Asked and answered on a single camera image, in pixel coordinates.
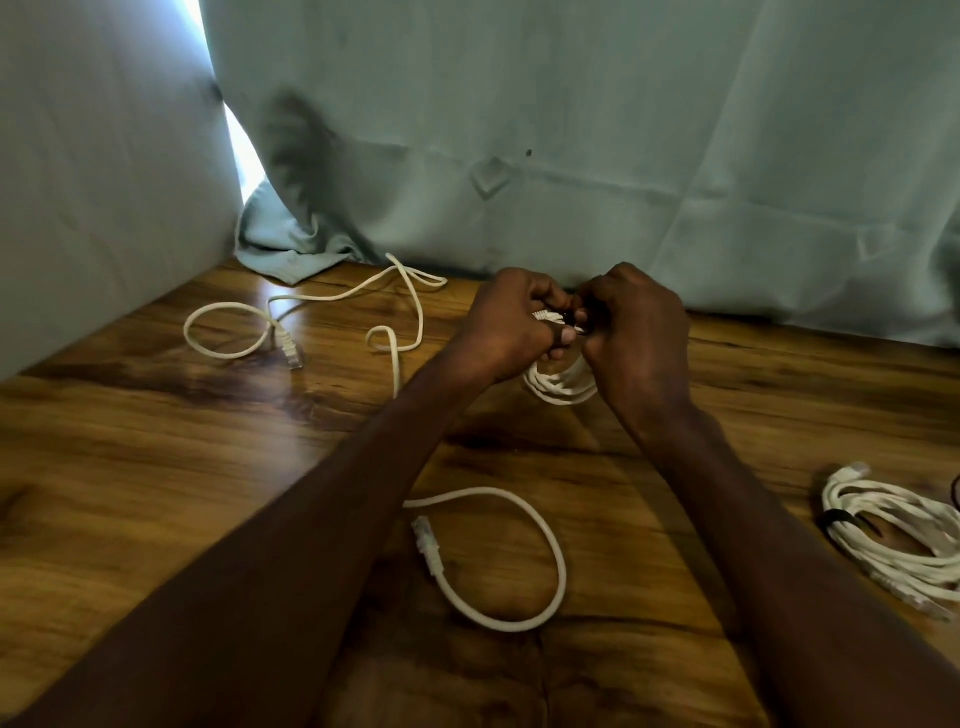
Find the right hand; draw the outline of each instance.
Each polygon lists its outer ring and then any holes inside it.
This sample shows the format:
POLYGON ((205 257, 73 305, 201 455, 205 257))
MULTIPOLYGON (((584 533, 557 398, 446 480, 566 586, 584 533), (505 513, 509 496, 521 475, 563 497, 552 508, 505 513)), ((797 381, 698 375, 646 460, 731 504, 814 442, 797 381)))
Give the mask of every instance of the right hand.
POLYGON ((584 283, 575 304, 578 323, 593 328, 584 357, 621 422, 638 416, 658 422, 690 405, 690 322, 677 294, 620 263, 584 283))

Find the left hand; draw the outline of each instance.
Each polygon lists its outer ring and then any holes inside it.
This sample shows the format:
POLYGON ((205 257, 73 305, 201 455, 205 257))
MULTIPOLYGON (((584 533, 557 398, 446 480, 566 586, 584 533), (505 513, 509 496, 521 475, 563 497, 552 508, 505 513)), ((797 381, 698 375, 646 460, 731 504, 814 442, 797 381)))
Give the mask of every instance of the left hand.
POLYGON ((448 350, 459 366, 488 383, 522 374, 540 358, 561 359, 576 331, 533 317, 534 311, 566 311, 573 297, 543 273, 504 268, 484 283, 448 350))

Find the wooden surface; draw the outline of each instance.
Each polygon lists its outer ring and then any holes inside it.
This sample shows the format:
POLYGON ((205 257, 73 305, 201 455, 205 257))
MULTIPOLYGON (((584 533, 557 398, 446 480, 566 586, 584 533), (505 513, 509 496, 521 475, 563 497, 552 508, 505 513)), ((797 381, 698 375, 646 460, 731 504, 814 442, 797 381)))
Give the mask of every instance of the wooden surface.
MULTIPOLYGON (((303 288, 329 295, 370 269, 303 288)), ((422 295, 409 377, 455 331, 476 284, 422 295)), ((235 266, 0 385, 0 713, 26 705, 165 578, 314 465, 391 394, 389 356, 364 346, 416 331, 402 286, 313 303, 287 322, 306 351, 201 357, 184 318, 285 289, 235 266)), ((256 325, 218 313, 208 345, 248 346, 256 325)), ((960 471, 960 360, 950 352, 696 317, 697 401, 790 510, 809 521, 822 473, 853 460, 881 480, 946 496, 960 471)), ((331 726, 756 725, 766 688, 714 566, 677 501, 594 399, 551 407, 518 382, 491 390, 445 438, 418 497, 507 488, 557 533, 570 579, 533 634, 452 613, 397 521, 357 608, 318 721, 331 726)), ((539 612, 556 585, 537 528, 505 501, 429 509, 455 589, 492 616, 539 612)), ((956 628, 897 608, 957 660, 956 628)))

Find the light blue curtain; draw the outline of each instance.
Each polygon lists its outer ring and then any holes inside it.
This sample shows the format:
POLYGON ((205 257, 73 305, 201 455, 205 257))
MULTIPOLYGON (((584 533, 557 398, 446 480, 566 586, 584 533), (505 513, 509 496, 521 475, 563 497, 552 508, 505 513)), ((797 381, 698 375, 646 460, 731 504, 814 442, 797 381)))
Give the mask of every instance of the light blue curtain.
POLYGON ((956 345, 956 0, 206 0, 306 230, 956 345))

